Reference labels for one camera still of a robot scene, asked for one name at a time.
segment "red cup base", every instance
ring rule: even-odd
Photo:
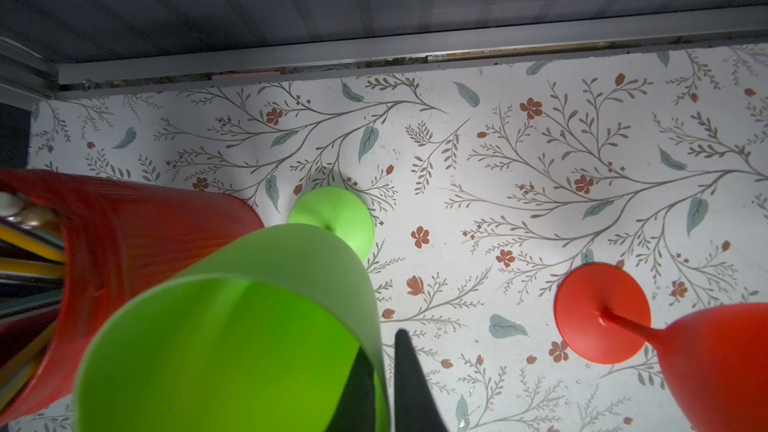
[[[574,269],[554,296],[554,320],[571,350],[596,364],[618,364],[635,356],[645,341],[604,322],[600,311],[606,308],[650,326],[645,292],[615,265],[587,264]]]

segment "red flower pattern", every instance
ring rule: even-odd
[[[557,364],[561,360],[568,361],[568,344],[565,343],[565,341],[560,341],[560,344],[557,342],[552,342],[552,348],[549,349],[549,356],[554,360],[554,362]]]
[[[675,298],[685,298],[688,293],[688,287],[685,286],[683,281],[672,281],[672,292],[670,295]]]
[[[514,255],[512,254],[512,251],[504,249],[499,251],[499,255],[496,255],[496,262],[500,264],[503,263],[506,268],[509,268],[509,266],[514,262]]]
[[[414,275],[406,281],[406,285],[411,289],[408,291],[408,295],[413,295],[415,297],[424,293],[424,281],[421,277]]]
[[[411,232],[411,237],[415,240],[416,248],[429,244],[429,230],[422,226],[418,226],[415,231]]]
[[[520,102],[520,110],[527,112],[530,120],[533,120],[535,117],[539,117],[544,113],[542,110],[542,103],[534,100],[533,97],[529,97],[526,103]]]
[[[283,111],[272,108],[271,111],[268,111],[266,113],[266,123],[272,124],[273,126],[276,126],[280,123],[280,119],[283,118]]]
[[[583,192],[585,195],[589,195],[589,188],[594,187],[594,179],[593,178],[587,178],[584,174],[581,174],[581,177],[574,180],[574,185],[576,186],[576,192]]]
[[[205,189],[208,188],[208,185],[209,184],[208,184],[207,178],[198,177],[197,181],[195,181],[195,183],[192,184],[192,188],[194,188],[195,190],[199,190],[200,192],[205,192]]]

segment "red plastic cup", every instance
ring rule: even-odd
[[[632,276],[587,264],[560,284],[554,320],[571,350],[598,364],[629,360],[648,342],[692,429],[768,430],[768,304],[721,305],[651,328],[648,298]]]
[[[245,202],[211,192],[8,169],[0,169],[0,190],[57,211],[67,261],[52,342],[0,424],[71,394],[86,347],[125,302],[264,227]]]

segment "floral shelf liner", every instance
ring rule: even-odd
[[[562,341],[582,263],[632,274],[656,327],[768,291],[762,45],[46,102],[30,163],[234,194],[267,225],[353,191],[389,386],[406,328],[459,432],[690,430],[652,348],[611,367]],[[11,426],[75,428],[69,398]]]

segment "yellow pencil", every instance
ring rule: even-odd
[[[24,248],[33,254],[40,255],[48,260],[64,262],[64,251],[53,245],[48,245],[39,240],[6,226],[0,222],[0,239],[10,242],[13,245]]]
[[[64,266],[62,264],[32,262],[17,258],[0,257],[0,273],[2,272],[36,275],[38,277],[64,278]]]
[[[0,411],[24,388],[29,379],[38,370],[38,367],[40,367],[40,360],[29,362],[11,380],[0,385]]]
[[[37,356],[40,353],[40,350],[43,350],[43,347],[45,347],[45,345],[51,341],[53,332],[55,330],[56,322],[53,322],[47,326],[45,330],[40,333],[40,335],[34,338],[34,340],[30,342],[29,345],[22,349],[21,352],[14,355],[11,360],[6,362],[5,365],[0,368],[0,388],[5,383],[5,381],[12,378],[14,374],[16,374],[18,370],[24,366],[24,364],[29,362],[33,357]]]

